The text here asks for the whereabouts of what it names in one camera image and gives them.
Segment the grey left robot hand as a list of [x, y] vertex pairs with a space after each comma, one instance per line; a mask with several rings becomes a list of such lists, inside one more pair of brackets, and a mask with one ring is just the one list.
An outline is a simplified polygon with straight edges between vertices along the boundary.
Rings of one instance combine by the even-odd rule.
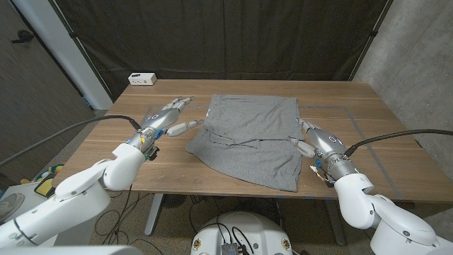
[[204, 120], [194, 120], [174, 125], [183, 109], [194, 99], [194, 96], [188, 98], [178, 97], [157, 113], [147, 117], [140, 125], [141, 128], [127, 141], [127, 144], [132, 145], [145, 154], [163, 134], [176, 137], [189, 129], [203, 124]]

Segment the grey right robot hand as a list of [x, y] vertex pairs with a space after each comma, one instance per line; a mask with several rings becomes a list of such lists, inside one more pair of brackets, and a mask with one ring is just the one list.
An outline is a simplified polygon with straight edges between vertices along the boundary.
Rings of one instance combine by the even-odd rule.
[[297, 122], [306, 132], [309, 142], [293, 137], [287, 140], [302, 156], [319, 159], [326, 175], [335, 181], [350, 174], [358, 174], [353, 163], [344, 155], [346, 148], [339, 138], [306, 120], [298, 119]]

